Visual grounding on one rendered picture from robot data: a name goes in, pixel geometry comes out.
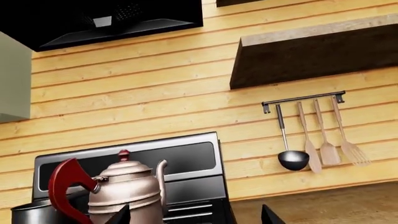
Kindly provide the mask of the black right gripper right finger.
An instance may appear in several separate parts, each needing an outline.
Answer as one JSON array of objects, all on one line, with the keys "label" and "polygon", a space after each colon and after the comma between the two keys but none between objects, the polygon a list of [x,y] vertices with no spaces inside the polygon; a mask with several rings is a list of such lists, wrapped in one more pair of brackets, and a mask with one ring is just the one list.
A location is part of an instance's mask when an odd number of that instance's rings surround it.
[{"label": "black right gripper right finger", "polygon": [[261,222],[262,224],[286,224],[265,204],[262,205]]}]

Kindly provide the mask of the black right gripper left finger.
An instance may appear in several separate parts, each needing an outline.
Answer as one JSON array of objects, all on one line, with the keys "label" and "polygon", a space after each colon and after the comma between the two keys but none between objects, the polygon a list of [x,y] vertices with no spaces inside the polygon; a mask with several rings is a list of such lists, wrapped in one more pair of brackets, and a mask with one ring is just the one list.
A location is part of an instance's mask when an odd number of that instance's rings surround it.
[{"label": "black right gripper left finger", "polygon": [[129,205],[123,206],[119,212],[114,214],[108,221],[107,224],[130,224],[130,209]]}]

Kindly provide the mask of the black and steel stove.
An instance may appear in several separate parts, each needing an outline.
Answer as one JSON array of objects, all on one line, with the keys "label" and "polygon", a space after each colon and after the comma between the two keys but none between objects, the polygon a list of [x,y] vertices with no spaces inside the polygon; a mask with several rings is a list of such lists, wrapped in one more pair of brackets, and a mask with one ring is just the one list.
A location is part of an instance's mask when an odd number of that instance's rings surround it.
[{"label": "black and steel stove", "polygon": [[77,158],[84,171],[95,177],[118,162],[123,149],[130,152],[130,160],[152,169],[162,159],[168,162],[165,224],[234,224],[216,132],[37,156],[32,201],[47,199],[50,175],[63,160]]}]

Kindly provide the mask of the black ladle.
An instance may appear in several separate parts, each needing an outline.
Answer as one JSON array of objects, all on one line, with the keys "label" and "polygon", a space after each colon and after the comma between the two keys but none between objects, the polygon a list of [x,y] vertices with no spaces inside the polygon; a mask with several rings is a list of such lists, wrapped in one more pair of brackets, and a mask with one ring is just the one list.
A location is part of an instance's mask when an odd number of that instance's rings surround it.
[{"label": "black ladle", "polygon": [[276,104],[275,109],[285,149],[284,152],[278,154],[278,160],[285,169],[290,171],[300,171],[307,166],[309,162],[309,155],[303,151],[291,151],[289,149],[287,136],[285,133],[284,117],[282,115],[280,104]]}]

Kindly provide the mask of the wooden spoon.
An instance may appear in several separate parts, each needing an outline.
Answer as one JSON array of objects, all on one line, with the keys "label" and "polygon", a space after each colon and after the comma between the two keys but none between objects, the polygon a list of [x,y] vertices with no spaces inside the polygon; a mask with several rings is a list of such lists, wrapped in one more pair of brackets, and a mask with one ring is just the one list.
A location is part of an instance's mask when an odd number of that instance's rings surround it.
[{"label": "wooden spoon", "polygon": [[318,156],[317,150],[315,149],[315,146],[311,142],[308,134],[308,129],[307,129],[307,123],[305,119],[305,115],[303,112],[302,108],[302,103],[297,102],[297,107],[298,107],[298,112],[300,115],[300,122],[303,127],[304,135],[305,135],[305,152],[309,155],[309,162],[308,165],[310,169],[314,173],[320,173],[322,171],[322,164],[320,162],[320,158]]}]

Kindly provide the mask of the wooden flat spatula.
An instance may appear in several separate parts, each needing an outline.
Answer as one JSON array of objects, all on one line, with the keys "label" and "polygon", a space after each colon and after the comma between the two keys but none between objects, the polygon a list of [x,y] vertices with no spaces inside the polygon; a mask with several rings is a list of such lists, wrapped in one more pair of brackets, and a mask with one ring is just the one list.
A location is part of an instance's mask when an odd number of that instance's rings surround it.
[{"label": "wooden flat spatula", "polygon": [[315,98],[313,101],[315,111],[317,114],[317,119],[318,123],[322,132],[322,137],[323,137],[323,143],[320,147],[320,154],[322,158],[322,162],[325,166],[335,166],[341,163],[341,158],[340,155],[338,154],[338,151],[334,145],[328,142],[324,124],[323,124],[323,118],[319,106],[318,99]]}]

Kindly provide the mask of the dark metal pot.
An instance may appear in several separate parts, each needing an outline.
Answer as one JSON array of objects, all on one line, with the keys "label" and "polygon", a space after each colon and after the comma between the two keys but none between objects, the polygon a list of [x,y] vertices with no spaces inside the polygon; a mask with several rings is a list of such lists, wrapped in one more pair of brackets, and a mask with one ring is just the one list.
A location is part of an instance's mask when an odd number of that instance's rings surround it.
[{"label": "dark metal pot", "polygon": [[49,200],[20,205],[11,212],[11,224],[56,224],[62,220]]}]

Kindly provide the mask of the wooden slotted spatula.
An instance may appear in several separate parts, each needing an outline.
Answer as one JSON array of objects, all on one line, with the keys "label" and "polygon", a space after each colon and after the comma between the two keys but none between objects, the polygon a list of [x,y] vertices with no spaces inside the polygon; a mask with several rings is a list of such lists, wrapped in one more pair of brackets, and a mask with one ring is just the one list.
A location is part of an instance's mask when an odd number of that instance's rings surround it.
[{"label": "wooden slotted spatula", "polygon": [[333,109],[335,112],[336,121],[338,123],[342,142],[341,142],[341,150],[343,151],[344,155],[348,158],[348,160],[355,166],[368,166],[371,164],[369,158],[365,155],[365,153],[357,147],[357,145],[350,143],[346,139],[346,134],[342,125],[342,119],[340,115],[340,110],[338,107],[338,102],[335,96],[331,97],[331,102],[333,105]]}]

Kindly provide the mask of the black range hood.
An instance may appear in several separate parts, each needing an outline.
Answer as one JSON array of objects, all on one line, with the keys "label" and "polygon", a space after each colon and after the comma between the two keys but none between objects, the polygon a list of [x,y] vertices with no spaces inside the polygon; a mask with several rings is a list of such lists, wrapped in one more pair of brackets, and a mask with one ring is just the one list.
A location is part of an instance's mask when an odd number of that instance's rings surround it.
[{"label": "black range hood", "polygon": [[202,25],[201,0],[0,0],[0,32],[34,52]]}]

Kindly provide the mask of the black utensil rail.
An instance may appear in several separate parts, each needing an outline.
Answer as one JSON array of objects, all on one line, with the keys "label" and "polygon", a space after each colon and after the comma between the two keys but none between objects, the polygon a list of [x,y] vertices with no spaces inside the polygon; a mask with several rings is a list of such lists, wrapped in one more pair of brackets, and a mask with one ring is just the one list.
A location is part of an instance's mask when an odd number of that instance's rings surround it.
[{"label": "black utensil rail", "polygon": [[282,100],[272,100],[272,101],[265,101],[262,102],[262,109],[264,114],[267,113],[271,113],[270,110],[270,105],[273,104],[281,104],[281,103],[285,103],[285,102],[291,102],[291,101],[300,101],[300,100],[307,100],[307,99],[312,99],[312,98],[323,98],[326,96],[335,96],[337,103],[344,103],[344,99],[343,99],[343,95],[346,94],[346,91],[337,91],[337,92],[333,92],[333,93],[323,93],[323,94],[319,94],[319,95],[308,95],[308,96],[300,96],[300,97],[295,97],[295,98],[285,98]]}]

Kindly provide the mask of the dark wooden wall shelf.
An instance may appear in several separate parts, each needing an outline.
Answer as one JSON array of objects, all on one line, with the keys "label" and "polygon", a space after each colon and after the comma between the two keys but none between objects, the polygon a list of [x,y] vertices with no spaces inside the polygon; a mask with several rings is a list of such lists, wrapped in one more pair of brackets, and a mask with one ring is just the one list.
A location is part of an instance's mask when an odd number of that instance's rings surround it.
[{"label": "dark wooden wall shelf", "polygon": [[241,37],[241,89],[398,66],[398,13]]},{"label": "dark wooden wall shelf", "polygon": [[256,9],[272,9],[275,7],[295,6],[304,3],[337,2],[340,0],[262,0],[236,5],[217,7],[217,10],[227,12],[253,11]]}]

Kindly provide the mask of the pale green wall cabinet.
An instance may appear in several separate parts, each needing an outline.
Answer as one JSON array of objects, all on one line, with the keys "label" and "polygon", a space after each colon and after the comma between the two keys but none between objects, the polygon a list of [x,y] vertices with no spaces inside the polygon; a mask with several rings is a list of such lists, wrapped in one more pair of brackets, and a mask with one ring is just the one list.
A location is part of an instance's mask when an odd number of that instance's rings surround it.
[{"label": "pale green wall cabinet", "polygon": [[0,32],[0,124],[30,119],[32,51]]}]

